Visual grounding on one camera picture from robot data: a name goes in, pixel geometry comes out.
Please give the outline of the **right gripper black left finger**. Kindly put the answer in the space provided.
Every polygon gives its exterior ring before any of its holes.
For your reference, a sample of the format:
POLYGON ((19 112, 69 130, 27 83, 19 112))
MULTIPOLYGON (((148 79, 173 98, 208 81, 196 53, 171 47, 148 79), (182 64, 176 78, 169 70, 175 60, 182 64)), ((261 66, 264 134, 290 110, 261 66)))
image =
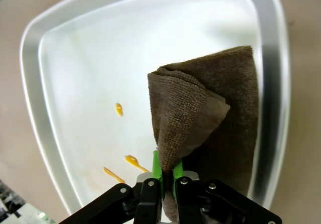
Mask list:
POLYGON ((162 174, 155 150, 152 171, 140 174, 134 187, 119 183, 61 223, 158 223, 162 212, 162 174))

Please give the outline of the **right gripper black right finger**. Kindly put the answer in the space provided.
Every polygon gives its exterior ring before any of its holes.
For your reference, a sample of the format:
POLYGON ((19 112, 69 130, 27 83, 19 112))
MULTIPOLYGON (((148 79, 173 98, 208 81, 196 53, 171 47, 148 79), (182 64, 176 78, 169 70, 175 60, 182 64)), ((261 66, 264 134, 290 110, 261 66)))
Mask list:
POLYGON ((279 216, 219 180, 202 184, 179 162, 173 168, 179 223, 282 223, 279 216))

